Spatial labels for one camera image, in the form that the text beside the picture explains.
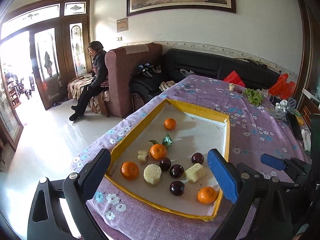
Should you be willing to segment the dark red plum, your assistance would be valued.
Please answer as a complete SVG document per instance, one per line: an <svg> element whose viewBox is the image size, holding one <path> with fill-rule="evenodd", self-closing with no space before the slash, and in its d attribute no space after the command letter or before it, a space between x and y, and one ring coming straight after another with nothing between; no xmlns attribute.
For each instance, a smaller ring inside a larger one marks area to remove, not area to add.
<svg viewBox="0 0 320 240"><path fill-rule="evenodd" d="M159 167L161 168L162 171L168 171L171 168L171 160L167 157L161 159L159 161Z"/></svg>
<svg viewBox="0 0 320 240"><path fill-rule="evenodd" d="M170 168L169 174L172 178L180 178L184 173L184 168L180 164L174 164Z"/></svg>

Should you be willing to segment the near right tangerine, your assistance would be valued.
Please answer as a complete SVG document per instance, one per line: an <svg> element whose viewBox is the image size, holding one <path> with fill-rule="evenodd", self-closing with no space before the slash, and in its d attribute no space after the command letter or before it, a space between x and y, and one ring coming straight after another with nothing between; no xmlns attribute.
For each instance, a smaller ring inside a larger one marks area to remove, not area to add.
<svg viewBox="0 0 320 240"><path fill-rule="evenodd" d="M202 204L211 204L216 201L218 192L210 186L203 187L197 194L197 200Z"/></svg>

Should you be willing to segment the cube pale fruit chunk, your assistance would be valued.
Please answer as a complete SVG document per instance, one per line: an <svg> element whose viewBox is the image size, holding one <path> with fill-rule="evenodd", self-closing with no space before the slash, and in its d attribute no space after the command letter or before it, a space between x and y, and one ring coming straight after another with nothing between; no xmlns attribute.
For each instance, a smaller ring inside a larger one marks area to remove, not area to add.
<svg viewBox="0 0 320 240"><path fill-rule="evenodd" d="M191 183L197 182L205 174L206 174L206 171L204 167L199 163L195 163L192 167L188 168L185 171L185 177Z"/></svg>

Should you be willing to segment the dark plum far right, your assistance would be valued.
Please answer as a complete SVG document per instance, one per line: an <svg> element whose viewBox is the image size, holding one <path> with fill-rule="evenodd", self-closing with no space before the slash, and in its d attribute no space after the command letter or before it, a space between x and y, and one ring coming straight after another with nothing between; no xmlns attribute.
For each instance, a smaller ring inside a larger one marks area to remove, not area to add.
<svg viewBox="0 0 320 240"><path fill-rule="evenodd" d="M203 164L204 162L204 155L200 152L196 152L191 156L191 162L193 164Z"/></svg>

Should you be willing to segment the purple floral tablecloth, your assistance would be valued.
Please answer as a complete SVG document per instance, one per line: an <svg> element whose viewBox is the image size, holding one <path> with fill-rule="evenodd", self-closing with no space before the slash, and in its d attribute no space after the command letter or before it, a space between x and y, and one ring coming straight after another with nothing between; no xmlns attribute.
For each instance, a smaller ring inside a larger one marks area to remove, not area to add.
<svg viewBox="0 0 320 240"><path fill-rule="evenodd" d="M267 179L277 176L286 181L288 176L263 165L260 157L264 153L278 158L309 159L303 143L295 139L284 122L273 117L268 99L256 107L240 94L240 88L231 92L226 82L192 75L153 98L93 142L74 158L72 170L80 171L100 149L112 150L166 98L227 114L231 121L229 161L244 163ZM144 204L120 191L108 179L103 179L87 206L101 229L112 239L209 239L231 205L223 200L217 217L211 222L188 219Z"/></svg>

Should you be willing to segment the clear plastic bag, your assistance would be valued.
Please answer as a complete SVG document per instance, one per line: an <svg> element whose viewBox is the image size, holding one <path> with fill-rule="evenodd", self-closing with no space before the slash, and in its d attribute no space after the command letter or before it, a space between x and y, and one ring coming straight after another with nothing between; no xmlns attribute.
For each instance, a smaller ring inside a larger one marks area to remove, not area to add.
<svg viewBox="0 0 320 240"><path fill-rule="evenodd" d="M276 102L274 111L276 119L285 121L286 120L286 108L287 108L287 100L281 100L280 102Z"/></svg>

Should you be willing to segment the dark plum in tray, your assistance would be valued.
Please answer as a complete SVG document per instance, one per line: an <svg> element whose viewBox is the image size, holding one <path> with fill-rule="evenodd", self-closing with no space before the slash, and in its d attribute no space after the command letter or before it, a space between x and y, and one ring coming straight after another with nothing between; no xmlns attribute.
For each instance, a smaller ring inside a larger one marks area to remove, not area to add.
<svg viewBox="0 0 320 240"><path fill-rule="evenodd" d="M174 196L181 196L184 194L185 184L182 181L173 181L170 184L169 190Z"/></svg>

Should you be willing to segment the red orange plastic bag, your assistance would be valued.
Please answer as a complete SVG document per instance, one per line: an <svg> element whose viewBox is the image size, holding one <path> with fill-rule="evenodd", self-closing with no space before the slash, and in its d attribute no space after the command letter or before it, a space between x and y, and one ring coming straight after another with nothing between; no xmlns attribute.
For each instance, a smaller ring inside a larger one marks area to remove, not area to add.
<svg viewBox="0 0 320 240"><path fill-rule="evenodd" d="M293 81L287 82L289 75L282 74L277 82L268 90L272 96L278 96L282 100L288 99L295 91L296 84Z"/></svg>

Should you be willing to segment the green lettuce leaf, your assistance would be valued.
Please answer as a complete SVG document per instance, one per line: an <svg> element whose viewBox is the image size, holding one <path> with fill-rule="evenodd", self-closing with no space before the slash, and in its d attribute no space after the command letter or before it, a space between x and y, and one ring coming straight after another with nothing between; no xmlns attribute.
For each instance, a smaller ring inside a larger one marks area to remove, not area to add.
<svg viewBox="0 0 320 240"><path fill-rule="evenodd" d="M264 96L259 90L246 88L244 94L248 97L249 103L254 106L259 106L264 99Z"/></svg>

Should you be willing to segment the yellow edged white tray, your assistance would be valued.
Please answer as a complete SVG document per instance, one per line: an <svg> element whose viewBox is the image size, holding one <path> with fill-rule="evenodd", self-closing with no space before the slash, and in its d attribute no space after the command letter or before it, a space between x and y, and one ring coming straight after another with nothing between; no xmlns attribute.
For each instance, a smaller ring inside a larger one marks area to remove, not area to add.
<svg viewBox="0 0 320 240"><path fill-rule="evenodd" d="M164 121L173 118L177 126L173 130L164 127ZM204 156L211 149L217 149L225 158L229 158L230 120L227 114L212 109L193 105L182 101L165 99L134 127L128 135L111 152L111 164L106 178L116 187L131 197L151 207L175 215L199 219L205 222L213 220L219 210L223 192L220 189L208 163L202 165L206 174L197 182L189 182L185 176L179 178L184 182L184 194L174 196L169 185L175 181L168 171L161 175L158 185L152 186L145 182L143 171L146 165L138 163L139 176L133 181L126 180L120 172L122 163L137 163L139 150L149 150L150 140L162 142L169 134L173 144L169 147L167 157L172 164L180 164L184 169L192 166L191 156L200 152ZM218 192L218 197L211 204L202 204L197 194L203 187L210 186Z"/></svg>

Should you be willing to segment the round peeled pale fruit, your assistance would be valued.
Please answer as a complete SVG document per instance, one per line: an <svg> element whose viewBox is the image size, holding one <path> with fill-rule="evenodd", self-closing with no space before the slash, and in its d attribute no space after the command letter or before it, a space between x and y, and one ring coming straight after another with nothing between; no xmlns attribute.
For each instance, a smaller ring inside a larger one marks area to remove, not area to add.
<svg viewBox="0 0 320 240"><path fill-rule="evenodd" d="M146 183L152 186L156 186L159 184L161 180L162 170L156 164L149 164L143 173L143 177Z"/></svg>

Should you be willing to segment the tangerine with leaves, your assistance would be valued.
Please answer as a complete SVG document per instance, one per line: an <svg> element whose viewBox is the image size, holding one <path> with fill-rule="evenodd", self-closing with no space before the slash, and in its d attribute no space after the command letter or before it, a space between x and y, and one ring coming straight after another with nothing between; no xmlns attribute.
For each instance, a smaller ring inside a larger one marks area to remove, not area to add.
<svg viewBox="0 0 320 240"><path fill-rule="evenodd" d="M170 135L167 133L163 138L162 143L158 143L155 140L150 140L152 146L149 149L149 153L155 160L161 160L167 156L169 147L173 144L173 140Z"/></svg>

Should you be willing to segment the near left tangerine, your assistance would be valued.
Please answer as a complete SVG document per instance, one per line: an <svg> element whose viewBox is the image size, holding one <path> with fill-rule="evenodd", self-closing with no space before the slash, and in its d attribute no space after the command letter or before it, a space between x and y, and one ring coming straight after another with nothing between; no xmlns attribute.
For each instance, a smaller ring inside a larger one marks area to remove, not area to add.
<svg viewBox="0 0 320 240"><path fill-rule="evenodd" d="M126 180L133 181L139 176L139 167L132 161L126 161L122 163L120 172Z"/></svg>

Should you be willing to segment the far tangerine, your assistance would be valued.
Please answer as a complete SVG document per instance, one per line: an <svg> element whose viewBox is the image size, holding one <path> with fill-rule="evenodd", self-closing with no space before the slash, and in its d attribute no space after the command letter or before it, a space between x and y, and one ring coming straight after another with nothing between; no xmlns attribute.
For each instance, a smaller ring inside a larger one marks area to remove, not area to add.
<svg viewBox="0 0 320 240"><path fill-rule="evenodd" d="M169 131L175 129L176 126L177 126L177 122L173 118L168 118L164 121L164 127Z"/></svg>

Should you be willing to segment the pale cut fruit chunk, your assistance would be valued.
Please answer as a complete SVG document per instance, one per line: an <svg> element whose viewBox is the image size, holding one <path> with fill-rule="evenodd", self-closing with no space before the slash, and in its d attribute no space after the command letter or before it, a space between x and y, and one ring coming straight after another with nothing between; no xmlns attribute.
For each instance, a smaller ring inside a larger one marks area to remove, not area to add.
<svg viewBox="0 0 320 240"><path fill-rule="evenodd" d="M230 83L228 89L229 91L233 92L235 90L235 84Z"/></svg>

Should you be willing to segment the small pale fruit slice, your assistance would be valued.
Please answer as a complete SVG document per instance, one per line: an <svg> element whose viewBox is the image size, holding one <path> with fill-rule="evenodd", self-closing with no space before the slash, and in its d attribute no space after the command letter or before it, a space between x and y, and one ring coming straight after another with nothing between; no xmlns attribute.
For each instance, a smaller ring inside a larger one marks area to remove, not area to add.
<svg viewBox="0 0 320 240"><path fill-rule="evenodd" d="M145 150L139 150L137 154L138 162L141 164L146 164L148 162L149 153Z"/></svg>

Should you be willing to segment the red paper box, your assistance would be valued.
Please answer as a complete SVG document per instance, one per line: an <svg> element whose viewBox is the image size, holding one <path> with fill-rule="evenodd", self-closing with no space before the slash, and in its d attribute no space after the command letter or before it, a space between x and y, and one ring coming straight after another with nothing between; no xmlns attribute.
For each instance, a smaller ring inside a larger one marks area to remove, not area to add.
<svg viewBox="0 0 320 240"><path fill-rule="evenodd" d="M227 77L224 78L224 81L235 84L235 85L239 85L242 87L246 87L245 83L242 81L242 79L236 73L236 71L232 71Z"/></svg>

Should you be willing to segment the black leather sofa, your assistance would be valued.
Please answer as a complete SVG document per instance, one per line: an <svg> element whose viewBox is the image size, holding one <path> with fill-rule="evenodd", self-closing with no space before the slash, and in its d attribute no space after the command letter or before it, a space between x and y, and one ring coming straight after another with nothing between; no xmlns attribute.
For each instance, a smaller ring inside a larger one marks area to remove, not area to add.
<svg viewBox="0 0 320 240"><path fill-rule="evenodd" d="M161 93L162 82L178 83L186 75L181 71L195 75L224 80L232 72L240 77L246 88L269 89L276 84L280 75L267 68L264 64L257 64L251 60L239 60L215 54L196 51L169 49L156 64L149 66L148 76L142 68L134 75L129 83L131 94L137 94L144 103Z"/></svg>

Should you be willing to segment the seated woman in black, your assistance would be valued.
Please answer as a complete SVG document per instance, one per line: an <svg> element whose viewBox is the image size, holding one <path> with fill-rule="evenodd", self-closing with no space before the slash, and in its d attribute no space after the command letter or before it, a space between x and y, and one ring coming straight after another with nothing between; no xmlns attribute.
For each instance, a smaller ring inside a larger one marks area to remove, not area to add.
<svg viewBox="0 0 320 240"><path fill-rule="evenodd" d="M78 103L72 106L74 113L69 117L70 121L81 118L88 106L90 99L108 90L108 69L105 63L106 51L99 41L93 41L88 46L89 54L92 57L92 80L85 85L79 97Z"/></svg>

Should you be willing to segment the wooden glass door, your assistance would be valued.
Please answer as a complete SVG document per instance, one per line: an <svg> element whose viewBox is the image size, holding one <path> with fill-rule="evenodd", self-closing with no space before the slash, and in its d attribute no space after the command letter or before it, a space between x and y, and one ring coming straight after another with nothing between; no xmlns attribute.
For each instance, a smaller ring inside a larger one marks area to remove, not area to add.
<svg viewBox="0 0 320 240"><path fill-rule="evenodd" d="M90 0L42 0L4 16L1 22L1 140L16 150L23 125L21 104L7 73L32 74L44 109L67 98L69 82L91 70Z"/></svg>

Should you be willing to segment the small wall plaque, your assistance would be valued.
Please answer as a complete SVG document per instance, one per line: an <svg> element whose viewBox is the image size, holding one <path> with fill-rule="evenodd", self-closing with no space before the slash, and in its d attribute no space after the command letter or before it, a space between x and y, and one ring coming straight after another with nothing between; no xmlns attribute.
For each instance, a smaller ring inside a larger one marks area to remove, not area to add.
<svg viewBox="0 0 320 240"><path fill-rule="evenodd" d="M128 18L122 18L116 21L117 32L127 31L129 29Z"/></svg>

